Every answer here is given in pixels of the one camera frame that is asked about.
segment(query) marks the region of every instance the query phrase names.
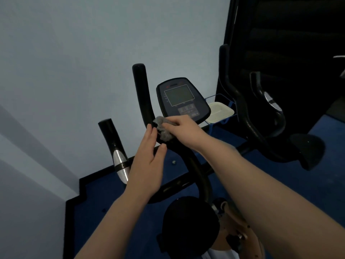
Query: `blue floor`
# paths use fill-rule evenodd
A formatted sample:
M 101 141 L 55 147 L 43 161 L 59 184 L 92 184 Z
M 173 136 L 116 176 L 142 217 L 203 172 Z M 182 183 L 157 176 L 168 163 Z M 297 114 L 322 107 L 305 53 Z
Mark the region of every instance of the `blue floor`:
M 325 156 L 312 171 L 303 170 L 297 161 L 285 164 L 272 162 L 257 151 L 248 153 L 246 158 L 345 227 L 345 124 L 323 116 L 310 133 L 319 136 L 326 143 Z M 212 135 L 234 146 L 244 142 L 244 139 L 219 127 L 214 127 Z M 168 151 L 163 183 L 185 172 L 187 170 L 181 158 Z M 215 174 L 209 178 L 214 197 L 227 196 Z M 113 201 L 123 193 L 122 183 L 115 173 L 89 183 L 86 188 L 87 200 L 75 206 L 75 253 L 84 245 Z M 156 235 L 161 232 L 164 212 L 176 198 L 197 195 L 198 190 L 194 184 L 161 203 L 147 205 L 133 231 L 126 259 L 169 258 L 166 253 L 159 251 L 156 241 Z

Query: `white wall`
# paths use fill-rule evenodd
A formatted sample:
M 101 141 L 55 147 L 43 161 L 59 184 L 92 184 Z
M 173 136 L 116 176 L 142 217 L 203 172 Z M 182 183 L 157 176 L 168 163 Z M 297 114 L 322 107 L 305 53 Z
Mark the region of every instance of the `white wall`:
M 155 88 L 167 79 L 215 93 L 229 1 L 0 0 L 0 104 L 52 161 L 34 158 L 74 188 L 71 173 L 112 164 L 99 121 L 112 118 L 127 155 L 136 152 L 144 125 L 133 64 L 146 65 L 156 115 Z
M 0 160 L 0 258 L 61 259 L 65 201 Z

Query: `exercise bike console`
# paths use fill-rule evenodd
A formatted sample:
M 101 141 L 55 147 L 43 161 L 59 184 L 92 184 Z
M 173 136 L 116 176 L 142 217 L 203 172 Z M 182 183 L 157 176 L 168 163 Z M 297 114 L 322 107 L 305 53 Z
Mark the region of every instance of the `exercise bike console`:
M 156 88 L 163 116 L 189 115 L 197 124 L 205 121 L 211 109 L 187 78 L 173 78 Z

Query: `metal pulse sensor grip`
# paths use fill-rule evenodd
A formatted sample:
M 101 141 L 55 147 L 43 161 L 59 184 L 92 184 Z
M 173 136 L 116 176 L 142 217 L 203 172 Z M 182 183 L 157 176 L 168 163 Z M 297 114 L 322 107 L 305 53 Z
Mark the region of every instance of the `metal pulse sensor grip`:
M 123 149 L 121 140 L 115 126 L 111 119 L 106 119 L 98 123 L 99 128 L 106 139 L 107 145 L 109 147 L 112 160 L 114 163 L 114 170 L 124 184 L 128 182 L 129 175 L 129 163 L 128 158 Z

